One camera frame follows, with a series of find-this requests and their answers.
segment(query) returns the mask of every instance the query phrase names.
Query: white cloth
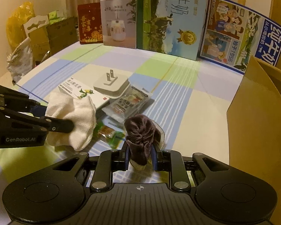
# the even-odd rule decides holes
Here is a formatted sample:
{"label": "white cloth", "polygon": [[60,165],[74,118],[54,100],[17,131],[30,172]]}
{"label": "white cloth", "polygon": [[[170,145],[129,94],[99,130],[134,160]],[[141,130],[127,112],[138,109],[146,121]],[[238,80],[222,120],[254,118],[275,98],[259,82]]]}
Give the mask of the white cloth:
{"label": "white cloth", "polygon": [[46,139],[48,144],[71,146],[75,151],[81,151],[90,143],[96,126],[96,107],[90,97],[75,99],[67,94],[52,92],[46,116],[69,119],[74,123],[70,133],[49,132]]}

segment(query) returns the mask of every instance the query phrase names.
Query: checkered tablecloth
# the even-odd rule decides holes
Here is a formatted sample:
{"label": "checkered tablecloth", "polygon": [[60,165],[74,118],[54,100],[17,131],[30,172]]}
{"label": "checkered tablecloth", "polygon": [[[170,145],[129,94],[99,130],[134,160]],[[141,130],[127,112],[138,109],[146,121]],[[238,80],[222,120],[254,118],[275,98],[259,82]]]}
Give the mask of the checkered tablecloth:
{"label": "checkered tablecloth", "polygon": [[[226,111],[242,75],[216,64],[137,49],[75,43],[40,64],[15,88],[45,105],[50,92],[68,77],[92,86],[110,69],[153,92],[154,101],[143,113],[163,128],[166,149],[177,150],[184,156],[203,152],[229,162]],[[118,129],[110,118],[102,120]],[[95,156],[108,149],[106,143],[97,141],[83,151]],[[7,184],[74,153],[71,148],[54,149],[49,145],[0,149],[0,225],[10,221],[1,201]],[[149,165],[142,172],[129,167],[113,176],[114,182],[150,183],[167,179],[166,173],[153,172]]]}

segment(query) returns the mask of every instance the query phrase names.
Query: plug prong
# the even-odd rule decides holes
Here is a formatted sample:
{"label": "plug prong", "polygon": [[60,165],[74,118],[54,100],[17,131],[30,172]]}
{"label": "plug prong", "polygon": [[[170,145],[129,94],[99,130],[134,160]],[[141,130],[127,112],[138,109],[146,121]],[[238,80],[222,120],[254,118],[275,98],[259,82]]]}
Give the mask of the plug prong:
{"label": "plug prong", "polygon": [[107,77],[107,81],[111,81],[111,80],[110,80],[110,74],[109,74],[109,73],[106,73],[106,77]]}

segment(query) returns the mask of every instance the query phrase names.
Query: white plug adapter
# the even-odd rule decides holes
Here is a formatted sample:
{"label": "white plug adapter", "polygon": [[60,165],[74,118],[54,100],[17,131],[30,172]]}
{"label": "white plug adapter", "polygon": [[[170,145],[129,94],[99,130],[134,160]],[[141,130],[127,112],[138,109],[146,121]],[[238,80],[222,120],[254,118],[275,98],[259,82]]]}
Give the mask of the white plug adapter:
{"label": "white plug adapter", "polygon": [[95,83],[94,90],[111,99],[119,98],[130,86],[128,77],[125,75],[114,75],[113,70],[110,73],[102,75]]}

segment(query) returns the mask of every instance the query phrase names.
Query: yellow plastic bag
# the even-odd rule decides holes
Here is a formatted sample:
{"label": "yellow plastic bag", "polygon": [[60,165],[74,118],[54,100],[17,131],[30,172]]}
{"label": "yellow plastic bag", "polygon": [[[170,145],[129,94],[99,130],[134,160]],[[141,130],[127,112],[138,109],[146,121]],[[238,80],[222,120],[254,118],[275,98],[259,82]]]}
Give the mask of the yellow plastic bag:
{"label": "yellow plastic bag", "polygon": [[29,19],[35,17],[33,4],[31,2],[24,2],[21,6],[15,9],[6,23],[6,36],[14,51],[15,48],[26,39],[23,24],[27,23]]}

